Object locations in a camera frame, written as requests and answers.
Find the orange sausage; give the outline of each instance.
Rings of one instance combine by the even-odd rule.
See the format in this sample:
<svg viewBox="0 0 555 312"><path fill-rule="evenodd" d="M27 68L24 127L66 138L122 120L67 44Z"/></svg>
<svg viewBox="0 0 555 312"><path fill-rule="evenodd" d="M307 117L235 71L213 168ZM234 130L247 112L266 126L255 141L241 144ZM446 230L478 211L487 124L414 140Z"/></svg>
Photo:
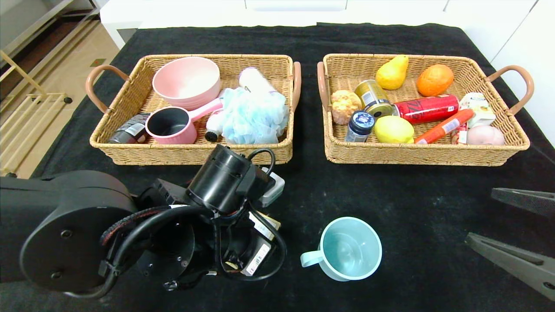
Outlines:
<svg viewBox="0 0 555 312"><path fill-rule="evenodd" d="M445 119L439 125L419 136L415 140L415 144L432 144L433 142L443 138L447 133L457 129L458 126L467 122L473 116L474 111L471 109L459 110L455 115Z"/></svg>

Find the light blue mug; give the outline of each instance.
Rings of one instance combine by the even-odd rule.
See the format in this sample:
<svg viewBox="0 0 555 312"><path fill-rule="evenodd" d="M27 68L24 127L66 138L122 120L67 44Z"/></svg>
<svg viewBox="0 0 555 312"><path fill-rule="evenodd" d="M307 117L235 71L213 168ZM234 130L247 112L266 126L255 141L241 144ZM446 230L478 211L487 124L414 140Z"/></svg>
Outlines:
<svg viewBox="0 0 555 312"><path fill-rule="evenodd" d="M303 268L320 264L337 281L365 279L381 262L382 247L376 231L366 222L342 217L326 226L318 250L301 255Z"/></svg>

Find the basket handle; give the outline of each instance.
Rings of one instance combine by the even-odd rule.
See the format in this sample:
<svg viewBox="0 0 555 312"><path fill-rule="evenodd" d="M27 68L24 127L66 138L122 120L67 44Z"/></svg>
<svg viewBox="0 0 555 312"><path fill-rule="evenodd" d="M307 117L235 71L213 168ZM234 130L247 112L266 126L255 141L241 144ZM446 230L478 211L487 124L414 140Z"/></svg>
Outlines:
<svg viewBox="0 0 555 312"><path fill-rule="evenodd" d="M291 104L293 105L293 112L297 109L299 105L299 99L301 97L301 63L293 63L293 99Z"/></svg>
<svg viewBox="0 0 555 312"><path fill-rule="evenodd" d="M518 113L519 110L521 110L524 104L526 104L534 94L534 80L532 79L532 76L530 75L530 73L528 73L526 69L517 65L509 65L501 68L500 70L493 73L491 76L487 77L486 81L492 82L495 79L499 78L499 76L501 76L502 74L506 73L507 71L518 72L522 76L522 79L524 79L524 82L526 82L526 94L524 95L524 97L522 97L522 99L518 103L516 103L515 105L513 105L513 107L509 109L509 113L514 115Z"/></svg>
<svg viewBox="0 0 555 312"><path fill-rule="evenodd" d="M124 72L120 71L117 67L112 66L112 65L96 66L90 72L89 76L87 76L87 80L85 81L85 91L87 92L87 95L89 96L89 99L104 114L106 114L106 111L108 110L108 107L106 107L106 105L104 105L104 103L102 103L102 101L97 97L97 95L94 94L93 84L94 84L94 81L96 80L96 78L98 77L98 75L100 75L100 73L102 71L105 71L105 70L109 70L109 71L112 71L112 72L116 73L123 80L129 80L128 75L126 75Z"/></svg>
<svg viewBox="0 0 555 312"><path fill-rule="evenodd" d="M322 101L322 106L324 110L327 111L327 106L329 103L329 93L327 92L326 86L326 75L324 73L324 63L318 62L316 67L318 75L318 90L320 91L320 100Z"/></svg>

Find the blue lid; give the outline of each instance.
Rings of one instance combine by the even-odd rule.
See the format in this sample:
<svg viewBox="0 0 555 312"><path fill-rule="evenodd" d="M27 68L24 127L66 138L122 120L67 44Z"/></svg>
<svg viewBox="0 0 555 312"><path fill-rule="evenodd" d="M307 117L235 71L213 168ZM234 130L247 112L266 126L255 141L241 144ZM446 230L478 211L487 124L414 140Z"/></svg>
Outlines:
<svg viewBox="0 0 555 312"><path fill-rule="evenodd" d="M349 128L355 133L360 135L370 134L372 127L374 126L374 117L364 110L357 110L351 116L349 121Z"/></svg>

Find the table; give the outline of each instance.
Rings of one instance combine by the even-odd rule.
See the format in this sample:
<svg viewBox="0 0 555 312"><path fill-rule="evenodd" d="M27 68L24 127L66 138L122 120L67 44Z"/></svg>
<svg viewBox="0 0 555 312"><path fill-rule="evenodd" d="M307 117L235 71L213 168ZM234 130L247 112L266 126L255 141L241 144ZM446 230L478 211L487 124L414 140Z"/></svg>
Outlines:
<svg viewBox="0 0 555 312"><path fill-rule="evenodd" d="M144 29L113 65L130 73L138 59L165 53L288 54L302 64L302 92L295 116L294 156L275 171L283 195L264 213L282 222L289 254L280 272L259 283L205 278L195 289L167 293L135 271L97 301L76 300L28 283L0 285L2 311L548 311L555 303L495 267L464 244L468 232L546 256L555 256L555 227L540 216L490 199L493 187L555 190L555 151L525 111L517 119L531 140L501 167L339 165L324 155L316 64L328 53L407 53L466 56L486 75L491 65L458 28L321 24L304 28L222 27ZM517 99L496 80L510 105ZM95 86L110 102L119 77L104 74ZM89 136L101 113L88 99L37 168L35 176L93 169L120 179L132 193L156 177L183 184L198 166L117 166ZM318 266L301 268L325 225L341 216L368 222L384 253L377 272L339 283Z"/></svg>

